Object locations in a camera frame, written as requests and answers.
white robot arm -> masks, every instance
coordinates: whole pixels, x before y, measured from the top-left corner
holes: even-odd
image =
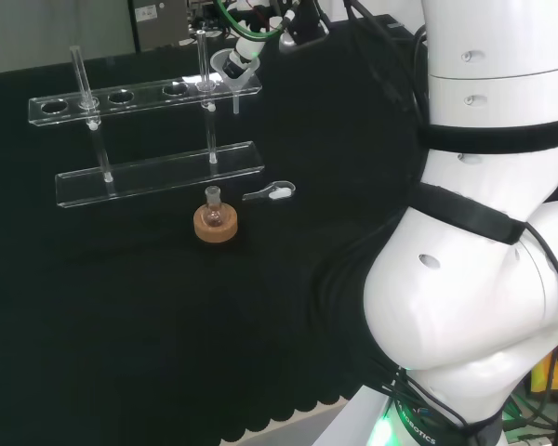
[[[558,123],[558,1],[422,3],[432,125]],[[558,186],[558,147],[483,149],[430,150],[421,182],[528,221],[558,258],[558,203],[542,205]],[[428,404],[458,423],[432,396],[480,423],[500,414],[558,345],[558,276],[527,231],[501,243],[410,207],[367,277],[365,315],[378,345],[430,394]],[[419,444],[391,411],[399,443]],[[508,444],[499,433],[483,441]]]

clear acrylic shelf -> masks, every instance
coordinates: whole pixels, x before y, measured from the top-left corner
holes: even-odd
[[[201,91],[201,76],[186,76],[144,84],[93,90],[99,116],[190,104],[206,99],[255,95],[262,85],[253,74],[243,85],[230,88],[218,73],[210,74],[211,91]],[[94,117],[80,92],[29,99],[29,122],[33,125],[68,123]]]
[[[211,58],[217,71],[211,74],[206,32],[196,32],[200,76],[148,84],[91,90],[79,46],[71,46],[78,93],[29,100],[29,122],[35,125],[85,119],[99,166],[56,175],[56,203],[73,207],[171,190],[229,177],[255,174],[264,169],[254,142],[217,147],[215,100],[233,98],[239,112],[239,97],[261,89],[254,71],[259,61],[236,80],[229,80],[222,66],[231,50]],[[125,164],[110,164],[103,141],[101,116],[200,102],[206,119],[206,149],[181,152]]]
[[[264,169],[254,142],[217,147],[217,161],[209,149],[125,164],[112,164],[112,181],[103,180],[99,167],[56,175],[58,206],[73,207],[142,195],[209,181],[254,174]]]

black table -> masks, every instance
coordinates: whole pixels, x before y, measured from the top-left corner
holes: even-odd
[[[196,48],[87,72],[93,88],[176,77],[197,72]],[[89,135],[29,125],[27,100],[74,91],[72,67],[0,75],[0,445],[217,445],[360,386],[310,333],[310,278],[404,202],[412,119],[346,26],[291,56],[269,45],[259,78],[239,116],[218,103],[218,143],[254,140],[266,170],[220,182],[240,230],[208,246],[192,226],[204,186],[58,208],[54,175],[96,165]],[[206,146],[198,104],[107,117],[103,132],[112,163]],[[279,179],[294,198],[240,203]]]

screw hole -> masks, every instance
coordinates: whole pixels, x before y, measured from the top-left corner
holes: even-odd
[[[112,93],[108,97],[108,100],[110,102],[118,105],[126,104],[130,102],[132,99],[134,99],[134,93],[128,90],[116,91],[115,93]]]
[[[68,102],[64,99],[52,100],[41,106],[41,111],[45,114],[58,114],[68,109]]]
[[[419,261],[429,269],[440,269],[440,262],[435,257],[428,256],[427,254],[420,254]]]
[[[482,157],[480,155],[474,155],[472,153],[460,153],[457,158],[462,163],[470,165],[476,165],[482,162]]]
[[[164,86],[164,94],[168,96],[184,96],[188,93],[188,86],[183,82],[172,82]]]

